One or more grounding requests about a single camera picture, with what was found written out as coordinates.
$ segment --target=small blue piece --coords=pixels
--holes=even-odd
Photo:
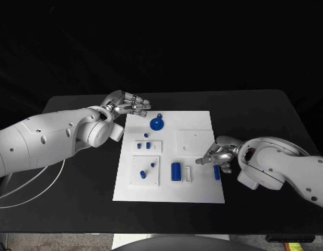
[[[163,119],[161,119],[161,114],[158,113],[156,118],[151,119],[150,121],[150,128],[154,130],[154,131],[158,131],[161,130],[164,127],[164,122],[163,122]]]
[[[180,163],[171,163],[171,181],[181,181]]]
[[[215,165],[213,168],[215,168],[215,178],[216,178],[216,180],[219,180],[220,179],[220,177],[219,177],[219,166]]]
[[[141,179],[145,179],[147,175],[145,175],[144,171],[140,171],[140,176],[141,176]]]

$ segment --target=white cable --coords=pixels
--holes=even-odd
[[[62,169],[63,169],[63,164],[65,164],[65,159],[63,159],[63,162],[62,162],[62,167],[61,167],[58,176],[61,175],[61,172],[62,172]],[[22,205],[22,204],[30,202],[35,198],[37,198],[37,197],[48,191],[49,187],[53,185],[55,181],[58,180],[58,176],[56,176],[56,178],[53,179],[50,185],[46,187],[46,189],[45,189],[33,198],[30,198],[29,200],[26,200],[25,202],[22,202],[22,203],[19,203],[19,204],[16,204],[16,205],[6,206],[6,207],[0,207],[0,209],[1,209],[1,208],[13,208],[13,207],[16,207],[16,206],[19,206],[19,205]]]
[[[42,171],[37,173],[37,175],[22,185],[22,186],[19,186],[13,191],[10,191],[9,193],[6,193],[6,194],[3,194],[1,196],[0,196],[0,199],[3,198],[3,197],[6,197],[7,195],[10,195],[12,193],[14,193],[17,190],[20,190],[37,177],[39,177],[39,175],[43,173],[43,171],[46,170],[46,168],[48,168],[48,166],[42,169]]]

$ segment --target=table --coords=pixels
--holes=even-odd
[[[215,137],[240,140],[279,137],[311,155],[314,143],[288,97],[278,90],[138,94],[153,110],[209,110]],[[98,105],[105,95],[53,97],[43,112]],[[124,126],[125,116],[117,119]],[[305,201],[289,184],[279,191],[251,190],[238,181],[239,166],[222,174],[225,204],[112,201],[121,141],[81,150],[66,160],[63,172],[46,193],[27,204],[0,209],[0,232],[314,234],[323,235],[323,208]],[[52,182],[61,163],[0,206],[33,197]],[[13,174],[9,189],[39,170]]]

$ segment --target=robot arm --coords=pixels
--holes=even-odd
[[[297,145],[278,138],[258,138],[239,145],[235,145],[238,140],[232,140],[219,137],[222,149],[217,149],[217,153],[206,153],[207,156],[196,163],[202,164],[204,159],[219,164],[225,172],[230,167],[229,160],[238,157],[242,169],[238,181],[243,185],[251,189],[262,185],[279,190],[288,181],[304,199],[323,207],[323,157],[310,156]]]
[[[115,91],[99,106],[36,115],[0,130],[0,177],[53,165],[108,137],[118,141],[124,129],[114,119],[124,113],[145,117],[144,109],[147,100]]]

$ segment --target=yellow object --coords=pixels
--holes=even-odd
[[[284,245],[287,251],[302,251],[300,243],[285,243]]]

